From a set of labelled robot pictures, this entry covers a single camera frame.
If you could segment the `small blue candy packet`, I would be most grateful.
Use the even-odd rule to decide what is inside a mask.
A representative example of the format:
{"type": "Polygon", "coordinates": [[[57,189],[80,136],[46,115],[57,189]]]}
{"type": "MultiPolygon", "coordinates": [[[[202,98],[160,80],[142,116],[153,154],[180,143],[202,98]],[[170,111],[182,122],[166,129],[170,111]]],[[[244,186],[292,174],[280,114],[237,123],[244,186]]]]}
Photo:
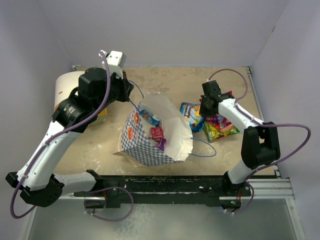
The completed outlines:
{"type": "Polygon", "coordinates": [[[141,110],[139,112],[139,115],[144,119],[146,120],[149,124],[155,126],[155,127],[158,127],[160,125],[160,120],[157,119],[156,117],[154,117],[153,114],[149,113],[148,111],[146,110],[141,110]]]}

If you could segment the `orange Fox's candy bag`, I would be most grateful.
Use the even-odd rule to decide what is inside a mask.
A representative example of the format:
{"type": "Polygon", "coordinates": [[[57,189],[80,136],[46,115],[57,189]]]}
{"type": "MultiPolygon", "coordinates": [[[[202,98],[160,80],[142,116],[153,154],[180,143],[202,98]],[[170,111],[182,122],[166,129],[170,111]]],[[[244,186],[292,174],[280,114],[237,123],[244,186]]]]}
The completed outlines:
{"type": "Polygon", "coordinates": [[[222,136],[239,134],[240,131],[231,122],[227,122],[224,126],[221,125],[219,132],[222,136]]]}

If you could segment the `blue Slendy snack bag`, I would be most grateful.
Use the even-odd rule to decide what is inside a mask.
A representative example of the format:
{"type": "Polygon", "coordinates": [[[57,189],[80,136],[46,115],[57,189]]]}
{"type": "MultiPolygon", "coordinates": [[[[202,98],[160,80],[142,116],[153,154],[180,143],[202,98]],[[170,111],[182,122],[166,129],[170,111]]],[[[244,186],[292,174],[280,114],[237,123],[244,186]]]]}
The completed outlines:
{"type": "Polygon", "coordinates": [[[200,132],[205,124],[205,118],[200,115],[200,104],[182,102],[180,112],[187,119],[191,132],[200,132]]]}

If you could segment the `checkered paper bag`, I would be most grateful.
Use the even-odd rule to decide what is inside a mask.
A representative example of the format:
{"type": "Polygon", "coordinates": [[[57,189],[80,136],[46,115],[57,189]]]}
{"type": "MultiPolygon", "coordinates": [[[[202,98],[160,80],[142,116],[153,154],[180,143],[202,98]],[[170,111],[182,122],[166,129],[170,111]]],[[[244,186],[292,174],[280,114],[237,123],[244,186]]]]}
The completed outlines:
{"type": "Polygon", "coordinates": [[[131,104],[133,108],[119,136],[117,155],[123,155],[136,167],[183,163],[194,156],[196,138],[189,122],[167,95],[142,93],[140,101],[131,104]]]}

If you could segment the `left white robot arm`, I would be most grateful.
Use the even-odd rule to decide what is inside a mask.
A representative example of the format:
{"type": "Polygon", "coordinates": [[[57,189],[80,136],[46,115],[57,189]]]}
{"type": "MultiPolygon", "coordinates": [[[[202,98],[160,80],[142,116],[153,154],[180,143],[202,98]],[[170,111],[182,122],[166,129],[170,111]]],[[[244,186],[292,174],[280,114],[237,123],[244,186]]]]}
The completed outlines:
{"type": "Polygon", "coordinates": [[[88,192],[98,196],[103,191],[103,179],[94,170],[69,175],[53,171],[71,144],[98,118],[100,106],[129,101],[134,86],[126,72],[109,73],[110,83],[103,68],[79,71],[78,85],[59,103],[36,152],[21,170],[7,174],[6,181],[25,203],[48,207],[61,195],[88,192]]]}

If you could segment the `purple snack packet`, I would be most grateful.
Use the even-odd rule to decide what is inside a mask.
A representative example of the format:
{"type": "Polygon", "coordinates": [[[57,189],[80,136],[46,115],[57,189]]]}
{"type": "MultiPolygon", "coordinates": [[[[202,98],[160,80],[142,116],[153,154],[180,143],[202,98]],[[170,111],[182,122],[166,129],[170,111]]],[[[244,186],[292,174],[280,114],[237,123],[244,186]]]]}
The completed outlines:
{"type": "Polygon", "coordinates": [[[163,137],[161,140],[155,145],[159,150],[165,151],[167,140],[163,137]]]}

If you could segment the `pink chips bag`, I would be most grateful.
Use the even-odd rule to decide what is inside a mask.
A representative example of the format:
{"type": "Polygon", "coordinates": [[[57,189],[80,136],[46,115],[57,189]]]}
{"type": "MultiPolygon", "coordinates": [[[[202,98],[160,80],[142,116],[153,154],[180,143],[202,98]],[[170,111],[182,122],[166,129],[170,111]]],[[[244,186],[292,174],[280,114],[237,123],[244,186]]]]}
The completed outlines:
{"type": "Polygon", "coordinates": [[[233,96],[233,92],[230,90],[230,91],[228,91],[228,92],[225,92],[225,93],[222,93],[221,95],[220,95],[220,97],[224,97],[224,98],[231,98],[231,99],[233,99],[234,98],[234,96],[233,96]]]}

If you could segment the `purple Fox's berries bag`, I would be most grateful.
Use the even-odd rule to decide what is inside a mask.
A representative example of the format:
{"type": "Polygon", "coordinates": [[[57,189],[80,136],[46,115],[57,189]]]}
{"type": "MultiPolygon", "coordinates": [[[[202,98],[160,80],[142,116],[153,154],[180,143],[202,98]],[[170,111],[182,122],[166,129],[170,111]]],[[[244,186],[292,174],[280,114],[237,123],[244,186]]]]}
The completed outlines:
{"type": "Polygon", "coordinates": [[[225,118],[224,116],[222,116],[220,114],[206,117],[204,120],[206,123],[208,123],[214,127],[218,127],[219,129],[223,129],[223,128],[232,124],[227,118],[225,118]]]}

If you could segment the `small red candy packet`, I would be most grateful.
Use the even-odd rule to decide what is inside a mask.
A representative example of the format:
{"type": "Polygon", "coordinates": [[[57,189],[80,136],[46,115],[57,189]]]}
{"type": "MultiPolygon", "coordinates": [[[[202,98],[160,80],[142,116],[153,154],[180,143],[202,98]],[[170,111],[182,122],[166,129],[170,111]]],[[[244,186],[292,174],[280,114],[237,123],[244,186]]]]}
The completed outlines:
{"type": "Polygon", "coordinates": [[[150,136],[149,139],[154,140],[155,142],[159,142],[161,138],[164,138],[163,130],[160,126],[151,127],[150,128],[150,136]]]}

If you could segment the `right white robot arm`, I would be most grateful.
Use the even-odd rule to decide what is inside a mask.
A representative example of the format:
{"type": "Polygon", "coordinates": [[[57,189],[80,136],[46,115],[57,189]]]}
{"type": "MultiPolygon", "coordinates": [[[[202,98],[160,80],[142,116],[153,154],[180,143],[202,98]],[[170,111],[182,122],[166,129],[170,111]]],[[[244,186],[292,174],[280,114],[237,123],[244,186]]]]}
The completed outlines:
{"type": "Polygon", "coordinates": [[[240,190],[240,184],[258,170],[280,158],[278,130],[273,122],[263,122],[245,110],[230,93],[222,93],[218,83],[202,84],[199,114],[204,118],[217,114],[227,118],[242,134],[241,158],[225,174],[222,190],[228,196],[240,190]]]}

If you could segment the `green Fox's candy bag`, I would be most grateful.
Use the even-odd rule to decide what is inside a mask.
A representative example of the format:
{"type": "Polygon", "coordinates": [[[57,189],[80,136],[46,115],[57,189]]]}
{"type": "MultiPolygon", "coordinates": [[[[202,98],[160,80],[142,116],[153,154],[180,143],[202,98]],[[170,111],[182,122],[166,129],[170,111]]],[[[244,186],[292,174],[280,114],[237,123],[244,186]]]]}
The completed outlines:
{"type": "Polygon", "coordinates": [[[216,127],[208,122],[204,123],[203,130],[209,142],[224,137],[216,127]]]}

